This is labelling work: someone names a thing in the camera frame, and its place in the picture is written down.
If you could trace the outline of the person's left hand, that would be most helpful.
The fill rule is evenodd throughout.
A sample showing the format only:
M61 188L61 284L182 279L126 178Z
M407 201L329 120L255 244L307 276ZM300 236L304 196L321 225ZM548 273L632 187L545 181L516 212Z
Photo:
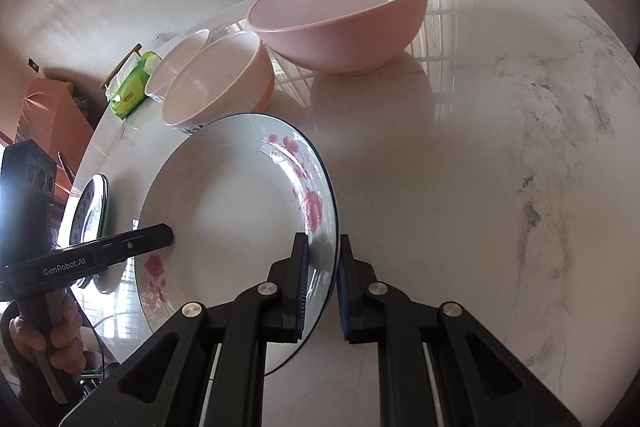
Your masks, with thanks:
M61 303L62 322L58 323L49 336L54 348L50 363L67 374L78 375L86 367L84 343L80 338L82 316L76 301L66 295ZM9 321L9 335L17 352L29 362L35 361L36 352L47 349L47 340L40 332L28 325L21 317Z

